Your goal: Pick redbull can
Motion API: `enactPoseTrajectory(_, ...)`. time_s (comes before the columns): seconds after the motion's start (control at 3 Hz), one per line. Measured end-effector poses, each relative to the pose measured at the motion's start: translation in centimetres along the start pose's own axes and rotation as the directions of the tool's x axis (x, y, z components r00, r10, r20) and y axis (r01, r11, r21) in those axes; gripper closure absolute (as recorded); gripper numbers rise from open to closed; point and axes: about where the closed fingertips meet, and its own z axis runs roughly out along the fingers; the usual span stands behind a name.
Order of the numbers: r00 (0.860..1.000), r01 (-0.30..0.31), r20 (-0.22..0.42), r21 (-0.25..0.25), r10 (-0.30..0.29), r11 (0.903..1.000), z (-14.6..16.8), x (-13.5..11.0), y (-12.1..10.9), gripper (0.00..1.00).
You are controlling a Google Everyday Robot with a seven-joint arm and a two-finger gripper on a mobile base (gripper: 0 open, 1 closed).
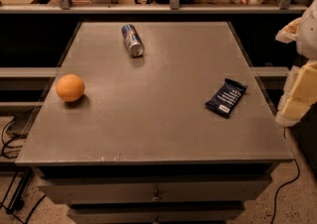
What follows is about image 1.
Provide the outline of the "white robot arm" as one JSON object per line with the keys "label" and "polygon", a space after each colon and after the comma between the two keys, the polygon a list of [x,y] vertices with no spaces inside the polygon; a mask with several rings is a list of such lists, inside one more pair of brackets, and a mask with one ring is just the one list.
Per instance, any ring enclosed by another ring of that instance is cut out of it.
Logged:
{"label": "white robot arm", "polygon": [[317,103],[317,1],[280,30],[275,39],[286,44],[296,42],[297,52],[308,59],[289,71],[277,106],[276,122],[291,127]]}

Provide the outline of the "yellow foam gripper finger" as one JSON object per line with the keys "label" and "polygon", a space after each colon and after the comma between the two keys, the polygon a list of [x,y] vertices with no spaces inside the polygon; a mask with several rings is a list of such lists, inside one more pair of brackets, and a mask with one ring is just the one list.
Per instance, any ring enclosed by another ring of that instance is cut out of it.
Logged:
{"label": "yellow foam gripper finger", "polygon": [[275,121],[283,127],[291,127],[317,102],[317,61],[303,66],[294,65],[287,75],[280,97]]}
{"label": "yellow foam gripper finger", "polygon": [[300,21],[301,18],[296,18],[288,23],[276,34],[275,39],[285,44],[296,42],[298,38],[298,28]]}

